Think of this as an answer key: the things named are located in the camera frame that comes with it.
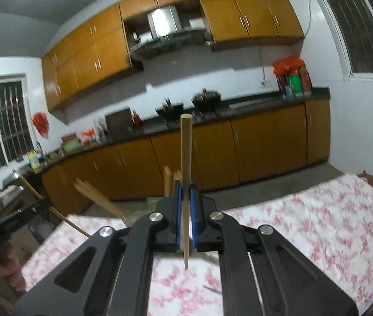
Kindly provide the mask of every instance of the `electrical cable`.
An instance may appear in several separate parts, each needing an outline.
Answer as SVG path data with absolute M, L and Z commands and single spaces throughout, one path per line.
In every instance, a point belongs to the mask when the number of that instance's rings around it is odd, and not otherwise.
M 263 48 L 264 48 L 264 46 L 261 46 L 258 54 L 260 56 L 261 66 L 263 67 L 263 82 L 264 82 L 264 85 L 267 85 L 267 82 L 266 82 L 266 79 L 265 79 L 265 68 L 264 68 L 263 58 L 261 56 L 261 52 L 263 51 Z

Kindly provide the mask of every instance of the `window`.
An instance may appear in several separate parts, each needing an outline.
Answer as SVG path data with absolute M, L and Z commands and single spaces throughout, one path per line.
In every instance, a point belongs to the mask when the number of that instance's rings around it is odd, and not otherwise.
M 373 73 L 373 15 L 365 0 L 328 0 L 346 43 L 351 74 Z
M 21 81 L 0 82 L 0 167 L 32 149 Z

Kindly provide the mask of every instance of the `floral tablecloth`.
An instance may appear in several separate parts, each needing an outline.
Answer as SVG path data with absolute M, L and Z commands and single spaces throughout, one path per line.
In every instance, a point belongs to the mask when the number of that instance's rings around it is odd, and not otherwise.
M 239 223 L 270 224 L 356 303 L 362 314 L 373 302 L 373 188 L 345 174 L 307 191 L 226 211 Z M 123 228 L 119 219 L 70 215 L 90 234 L 103 226 Z M 86 237 L 62 223 L 23 267 L 27 290 L 56 267 Z M 153 264 L 148 314 L 223 314 L 220 270 L 211 256 L 158 254 Z

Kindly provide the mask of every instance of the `metal screw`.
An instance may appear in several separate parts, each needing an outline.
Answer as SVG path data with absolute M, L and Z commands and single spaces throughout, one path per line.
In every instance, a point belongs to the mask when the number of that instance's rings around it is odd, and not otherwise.
M 260 228 L 260 232 L 261 232 L 261 234 L 264 234 L 264 235 L 271 235 L 271 234 L 273 234 L 274 229 L 273 229 L 273 227 L 271 227 L 269 225 L 263 225 Z
M 151 213 L 150 214 L 150 220 L 153 222 L 160 221 L 163 218 L 162 213 Z
M 220 221 L 223 218 L 223 213 L 220 211 L 213 211 L 210 214 L 211 220 Z
M 112 227 L 109 227 L 109 226 L 106 226 L 106 227 L 102 227 L 99 231 L 100 235 L 103 236 L 103 237 L 106 237 L 106 236 L 109 236 L 110 234 L 113 233 L 113 228 Z

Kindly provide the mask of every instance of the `human hand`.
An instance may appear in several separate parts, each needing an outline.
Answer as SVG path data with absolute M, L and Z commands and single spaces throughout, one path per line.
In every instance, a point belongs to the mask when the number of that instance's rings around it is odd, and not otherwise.
M 21 274 L 21 265 L 12 246 L 8 246 L 7 257 L 9 259 L 6 266 L 0 265 L 0 276 L 9 276 L 9 284 L 16 291 L 24 291 L 26 289 L 26 281 Z

